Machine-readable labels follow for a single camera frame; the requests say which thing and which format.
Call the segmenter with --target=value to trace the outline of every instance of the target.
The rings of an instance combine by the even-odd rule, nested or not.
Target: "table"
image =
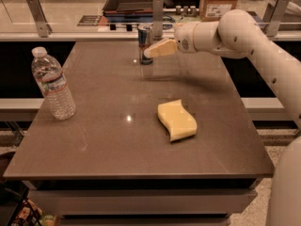
[[[221,58],[179,52],[145,66],[138,55],[137,40],[76,42],[64,65],[76,114],[56,121],[44,103],[5,177],[65,220],[168,215],[226,225],[274,167]],[[178,99],[198,131],[170,143],[157,106]]]

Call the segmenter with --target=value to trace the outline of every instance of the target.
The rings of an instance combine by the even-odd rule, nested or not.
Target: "yellow sponge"
[[[184,109],[182,100],[158,105],[158,117],[170,133],[170,141],[191,137],[197,132],[197,122]]]

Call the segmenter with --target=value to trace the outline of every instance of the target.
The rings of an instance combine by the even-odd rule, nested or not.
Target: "soda can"
[[[140,64],[151,64],[152,58],[144,56],[144,51],[153,44],[151,24],[140,24],[138,26],[138,41]]]

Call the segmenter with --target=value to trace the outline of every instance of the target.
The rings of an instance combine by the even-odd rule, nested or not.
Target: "bottle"
[[[32,54],[32,73],[51,112],[60,121],[70,118],[76,106],[59,62],[43,47],[34,48]]]

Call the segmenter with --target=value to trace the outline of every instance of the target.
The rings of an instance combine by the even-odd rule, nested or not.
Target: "bottle cap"
[[[44,47],[37,47],[31,51],[34,57],[44,57],[47,56],[47,51]]]

